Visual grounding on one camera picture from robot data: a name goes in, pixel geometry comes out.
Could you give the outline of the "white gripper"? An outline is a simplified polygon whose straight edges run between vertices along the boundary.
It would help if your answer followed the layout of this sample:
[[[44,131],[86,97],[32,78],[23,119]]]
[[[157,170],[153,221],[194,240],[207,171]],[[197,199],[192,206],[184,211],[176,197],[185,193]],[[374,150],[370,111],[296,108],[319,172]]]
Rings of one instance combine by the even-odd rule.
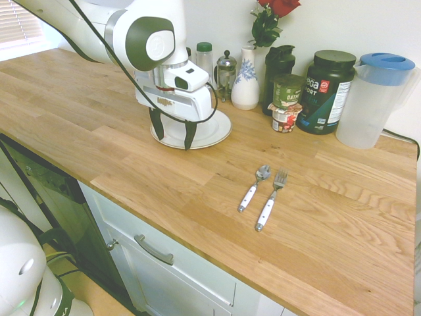
[[[203,86],[194,92],[174,90],[164,92],[156,88],[152,81],[152,72],[134,72],[135,81],[145,92],[146,96],[161,110],[179,119],[187,119],[184,122],[186,136],[184,149],[191,148],[195,137],[195,123],[208,118],[211,115],[211,92],[208,87]],[[164,127],[161,120],[161,111],[149,108],[149,116],[157,138],[164,138]]]

